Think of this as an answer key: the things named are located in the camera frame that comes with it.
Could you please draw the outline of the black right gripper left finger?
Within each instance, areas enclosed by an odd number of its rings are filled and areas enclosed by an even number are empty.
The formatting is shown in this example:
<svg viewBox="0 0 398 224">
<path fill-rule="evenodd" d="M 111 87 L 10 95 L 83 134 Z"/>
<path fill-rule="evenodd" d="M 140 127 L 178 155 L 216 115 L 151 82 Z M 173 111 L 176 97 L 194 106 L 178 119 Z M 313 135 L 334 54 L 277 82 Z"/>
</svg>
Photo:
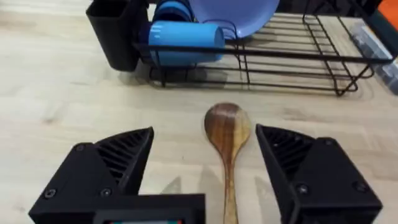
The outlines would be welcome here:
<svg viewBox="0 0 398 224">
<path fill-rule="evenodd" d="M 135 207 L 152 127 L 74 145 L 29 211 L 34 223 L 93 223 L 98 212 Z"/>
</svg>

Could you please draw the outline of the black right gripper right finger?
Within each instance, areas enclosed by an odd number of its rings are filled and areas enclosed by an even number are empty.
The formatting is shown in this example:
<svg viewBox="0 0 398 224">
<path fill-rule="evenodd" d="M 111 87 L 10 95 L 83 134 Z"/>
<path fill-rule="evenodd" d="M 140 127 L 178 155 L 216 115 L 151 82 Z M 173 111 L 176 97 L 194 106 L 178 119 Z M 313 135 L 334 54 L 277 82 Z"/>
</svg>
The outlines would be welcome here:
<svg viewBox="0 0 398 224">
<path fill-rule="evenodd" d="M 336 139 L 256 125 L 282 223 L 372 223 L 383 204 Z"/>
</svg>

